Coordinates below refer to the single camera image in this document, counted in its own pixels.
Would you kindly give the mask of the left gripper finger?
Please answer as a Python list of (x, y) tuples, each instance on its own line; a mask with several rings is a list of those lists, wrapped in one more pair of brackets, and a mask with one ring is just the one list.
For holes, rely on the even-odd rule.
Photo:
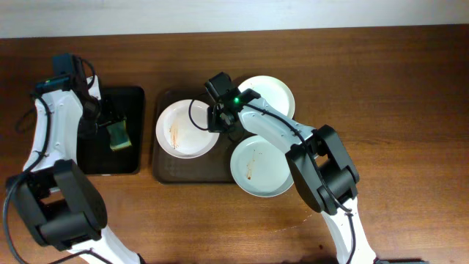
[(124, 117), (123, 119), (109, 120), (109, 121), (99, 123), (97, 126), (99, 128), (104, 128), (104, 127), (107, 127), (107, 126), (110, 126), (110, 125), (113, 125), (113, 124), (116, 124), (116, 123), (124, 122), (124, 121), (126, 121), (126, 119), (127, 118)]
[(103, 101), (103, 118), (103, 122), (119, 119), (119, 112), (116, 110), (114, 101), (111, 97), (107, 97)]

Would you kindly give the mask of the green yellow sponge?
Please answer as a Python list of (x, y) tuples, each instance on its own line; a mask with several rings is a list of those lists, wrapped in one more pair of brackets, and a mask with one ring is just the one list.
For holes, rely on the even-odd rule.
[(108, 125), (106, 130), (110, 136), (109, 145), (112, 151), (119, 151), (132, 146), (127, 132), (126, 120)]

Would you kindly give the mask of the white plate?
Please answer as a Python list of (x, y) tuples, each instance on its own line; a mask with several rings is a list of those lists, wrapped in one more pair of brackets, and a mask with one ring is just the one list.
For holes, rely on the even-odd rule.
[(208, 105), (199, 100), (179, 100), (165, 108), (155, 126), (158, 144), (176, 158), (197, 158), (208, 153), (218, 141), (219, 133), (203, 131), (207, 127)]
[(274, 109), (292, 119), (295, 113), (295, 99), (292, 91), (281, 80), (272, 76), (254, 76), (243, 81), (238, 89), (243, 92), (252, 89), (258, 92)]
[(236, 184), (256, 197), (275, 197), (293, 186), (285, 155), (261, 136), (251, 136), (236, 146), (230, 171)]

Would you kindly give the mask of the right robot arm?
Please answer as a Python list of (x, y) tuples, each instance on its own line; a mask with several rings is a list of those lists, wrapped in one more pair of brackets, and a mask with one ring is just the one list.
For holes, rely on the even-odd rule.
[(208, 117), (211, 132), (240, 122), (285, 155), (300, 197), (324, 218), (339, 263), (377, 263), (358, 214), (358, 170), (332, 127), (300, 124), (257, 93), (214, 101)]

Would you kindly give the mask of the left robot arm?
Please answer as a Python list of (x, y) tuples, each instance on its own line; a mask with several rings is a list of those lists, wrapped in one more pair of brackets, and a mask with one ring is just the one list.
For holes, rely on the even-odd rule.
[(81, 121), (94, 120), (86, 103), (99, 106), (96, 75), (72, 74), (42, 81), (34, 88), (37, 122), (29, 158), (19, 175), (7, 180), (2, 208), (3, 230), (14, 258), (8, 227), (14, 207), (33, 239), (41, 246), (67, 251), (88, 263), (142, 263), (108, 226), (106, 205), (99, 191), (77, 165)]

